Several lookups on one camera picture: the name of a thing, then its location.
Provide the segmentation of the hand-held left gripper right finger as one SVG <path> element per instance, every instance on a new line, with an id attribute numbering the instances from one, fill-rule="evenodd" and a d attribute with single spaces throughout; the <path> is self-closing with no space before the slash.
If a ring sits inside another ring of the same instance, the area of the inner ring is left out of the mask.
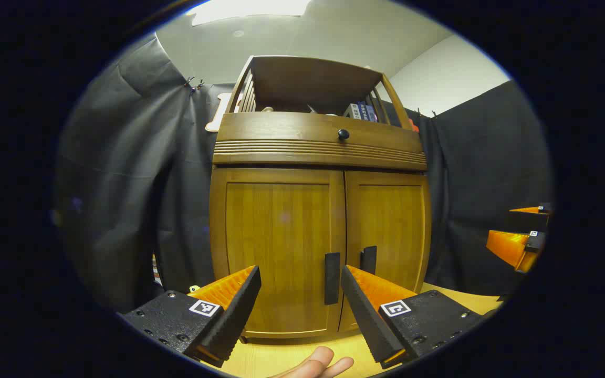
<path id="1" fill-rule="evenodd" d="M 384 369 L 422 359 L 485 320 L 439 290 L 415 293 L 350 265 L 341 285 L 373 359 Z"/>

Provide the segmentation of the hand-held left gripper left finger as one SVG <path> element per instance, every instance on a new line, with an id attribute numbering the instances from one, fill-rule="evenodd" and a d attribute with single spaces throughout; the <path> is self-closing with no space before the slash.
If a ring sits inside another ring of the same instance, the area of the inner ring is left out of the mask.
<path id="1" fill-rule="evenodd" d="M 198 290 L 168 290 L 124 314 L 129 325 L 164 347 L 221 368 L 230 359 L 261 289 L 252 265 Z"/>

